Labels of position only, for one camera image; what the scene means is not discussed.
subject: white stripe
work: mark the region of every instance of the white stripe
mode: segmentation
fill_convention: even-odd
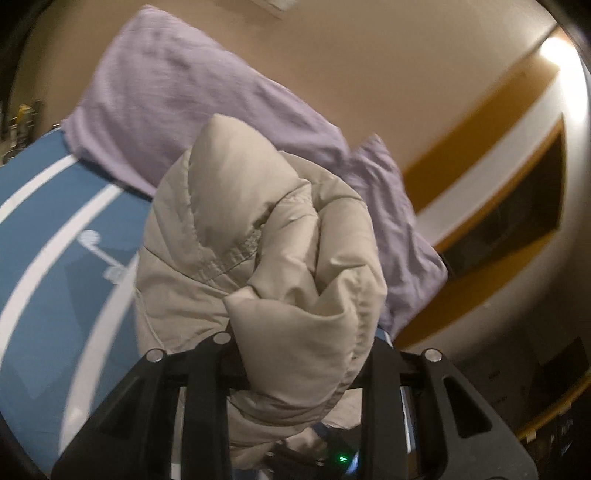
[[[402,414],[404,415],[404,436],[407,442],[407,453],[410,453],[415,449],[414,444],[414,432],[413,437],[411,438],[410,432],[413,428],[413,420],[410,417],[410,411],[408,409],[408,401],[405,395],[404,390],[408,389],[409,387],[400,387],[400,396],[402,397]]]
[[[447,238],[527,162],[560,118],[560,79],[555,80],[472,168],[417,215],[417,230],[431,245]]]
[[[63,130],[63,128],[61,126],[56,127],[53,130],[49,130],[49,132],[45,132],[42,136],[37,138],[37,140],[35,140],[35,141],[39,141],[42,138],[49,137],[49,135],[53,135],[56,132],[61,132],[62,130]]]
[[[55,177],[58,173],[64,171],[66,168],[76,163],[76,157],[68,155],[63,157],[55,163],[51,164],[41,173],[37,174],[21,188],[14,192],[10,197],[0,205],[0,223],[14,211],[16,208],[35,193],[40,187],[44,186],[48,181]]]
[[[88,420],[100,375],[121,322],[134,298],[137,266],[138,256],[134,255],[121,283],[111,290],[111,294],[96,318],[86,341],[70,384],[66,409],[61,422],[60,454]]]
[[[2,313],[0,313],[0,367],[12,333],[41,280],[80,231],[94,220],[122,191],[116,185],[108,185],[102,189],[51,237],[27,267],[6,302]]]
[[[170,480],[181,480],[181,466],[179,463],[170,464]]]

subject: beige wall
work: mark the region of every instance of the beige wall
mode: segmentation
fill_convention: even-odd
[[[591,195],[587,195],[583,223],[567,264],[522,324],[541,363],[578,336],[591,363]]]
[[[76,105],[145,0],[56,0],[25,49],[14,104]],[[250,0],[154,0],[286,85],[351,146],[376,132],[402,167],[465,117],[554,27],[535,0],[300,0],[279,20]]]

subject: yellow wall trim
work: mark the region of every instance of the yellow wall trim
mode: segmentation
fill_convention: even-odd
[[[397,348],[413,346],[481,305],[523,270],[552,239],[551,231],[503,258],[485,262],[449,281],[433,301],[396,337]]]
[[[448,136],[404,173],[419,212],[448,189],[524,116],[558,73],[539,47],[520,60],[495,90]]]
[[[544,154],[548,151],[550,145],[554,143],[554,141],[556,141],[560,135],[563,134],[564,119],[561,118],[558,122],[556,122],[548,136],[538,146],[538,148],[536,148],[535,152],[528,158],[528,160],[517,171],[517,173],[515,173],[515,175],[507,183],[505,183],[501,189],[482,206],[482,208],[480,208],[480,210],[475,212],[468,220],[462,223],[458,228],[456,228],[452,233],[450,233],[435,246],[437,253],[441,254],[454,245],[476,225],[483,221],[486,216],[491,213],[498,205],[500,205],[511,194],[511,192],[515,190],[517,185],[519,185],[520,182],[522,182],[523,179],[527,177],[527,175],[533,170]]]

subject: beige puffer jacket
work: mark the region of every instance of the beige puffer jacket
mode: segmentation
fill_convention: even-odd
[[[137,275],[141,353],[229,320],[252,391],[229,398],[234,466],[323,419],[368,356],[386,286],[361,198],[216,115],[154,197]]]

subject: bed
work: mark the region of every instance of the bed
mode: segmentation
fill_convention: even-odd
[[[138,360],[133,279],[149,206],[78,162],[59,129],[0,168],[0,411],[46,475]]]

